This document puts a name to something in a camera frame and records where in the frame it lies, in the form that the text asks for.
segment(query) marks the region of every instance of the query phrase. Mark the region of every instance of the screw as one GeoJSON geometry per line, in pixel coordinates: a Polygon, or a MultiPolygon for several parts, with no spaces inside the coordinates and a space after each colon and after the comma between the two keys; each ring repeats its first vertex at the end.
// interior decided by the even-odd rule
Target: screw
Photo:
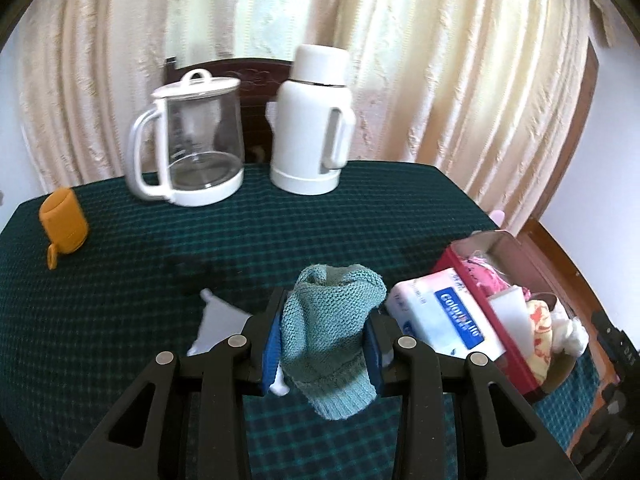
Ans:
{"type": "Polygon", "coordinates": [[[473,352],[471,354],[471,362],[476,366],[484,366],[489,362],[489,358],[481,352],[473,352]]]}
{"type": "Polygon", "coordinates": [[[174,360],[174,355],[167,350],[165,350],[164,352],[160,352],[156,356],[156,363],[158,363],[159,365],[167,365],[173,360],[174,360]]]}
{"type": "Polygon", "coordinates": [[[407,335],[403,335],[400,339],[398,339],[398,344],[402,348],[407,348],[407,349],[413,348],[417,345],[417,343],[415,342],[415,339],[407,335]]]}
{"type": "Polygon", "coordinates": [[[620,403],[617,400],[614,400],[609,406],[607,406],[607,411],[609,415],[615,415],[620,411],[620,403]]]}
{"type": "Polygon", "coordinates": [[[227,339],[226,342],[233,348],[240,348],[246,345],[246,338],[242,334],[236,334],[227,339]]]}

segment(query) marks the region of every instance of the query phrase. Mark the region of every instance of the wooden furniture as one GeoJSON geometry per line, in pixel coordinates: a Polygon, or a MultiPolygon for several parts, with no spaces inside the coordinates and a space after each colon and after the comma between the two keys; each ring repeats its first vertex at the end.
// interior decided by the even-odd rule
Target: wooden furniture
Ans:
{"type": "Polygon", "coordinates": [[[220,59],[197,65],[176,67],[175,57],[164,64],[164,84],[180,81],[189,70],[204,68],[212,76],[237,77],[240,83],[240,115],[247,162],[269,162],[273,132],[264,116],[278,88],[289,78],[290,61],[253,57],[220,59]]]}
{"type": "Polygon", "coordinates": [[[601,396],[604,387],[607,384],[618,382],[613,364],[600,345],[597,330],[591,323],[593,313],[602,310],[603,307],[589,283],[582,276],[582,273],[537,219],[530,218],[526,222],[518,234],[518,240],[529,253],[529,256],[536,262],[546,279],[552,284],[552,288],[556,296],[562,301],[562,304],[571,307],[589,333],[589,349],[593,363],[598,370],[600,386],[594,398],[590,414],[574,434],[571,446],[567,450],[567,452],[571,452],[575,443],[580,439],[582,430],[591,420],[593,413],[604,405],[601,396]]]}

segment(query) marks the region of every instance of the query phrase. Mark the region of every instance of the thermos lid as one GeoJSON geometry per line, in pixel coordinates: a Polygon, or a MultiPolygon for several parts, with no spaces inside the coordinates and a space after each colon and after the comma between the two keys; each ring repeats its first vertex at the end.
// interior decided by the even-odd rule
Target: thermos lid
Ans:
{"type": "Polygon", "coordinates": [[[197,99],[222,95],[235,90],[240,80],[235,77],[212,77],[203,68],[190,70],[177,83],[169,83],[156,89],[151,95],[153,99],[197,99]]]}
{"type": "Polygon", "coordinates": [[[289,79],[321,85],[345,86],[349,53],[341,48],[300,45],[289,79]]]}

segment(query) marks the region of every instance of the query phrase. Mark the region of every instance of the green knitted sweater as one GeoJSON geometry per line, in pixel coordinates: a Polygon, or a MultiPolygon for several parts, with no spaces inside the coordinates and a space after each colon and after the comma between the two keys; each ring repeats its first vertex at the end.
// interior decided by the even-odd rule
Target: green knitted sweater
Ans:
{"type": "Polygon", "coordinates": [[[300,273],[282,312],[282,368],[322,417],[348,418],[375,399],[362,328],[385,298],[382,278],[360,265],[300,273]]]}

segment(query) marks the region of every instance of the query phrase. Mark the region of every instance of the yellow patterned cloth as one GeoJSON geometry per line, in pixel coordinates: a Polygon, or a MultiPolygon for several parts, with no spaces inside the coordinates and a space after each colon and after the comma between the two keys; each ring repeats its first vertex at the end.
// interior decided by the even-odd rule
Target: yellow patterned cloth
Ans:
{"type": "Polygon", "coordinates": [[[527,301],[527,309],[534,332],[534,351],[527,358],[527,365],[538,384],[542,384],[551,364],[551,314],[549,307],[541,300],[527,301]]]}

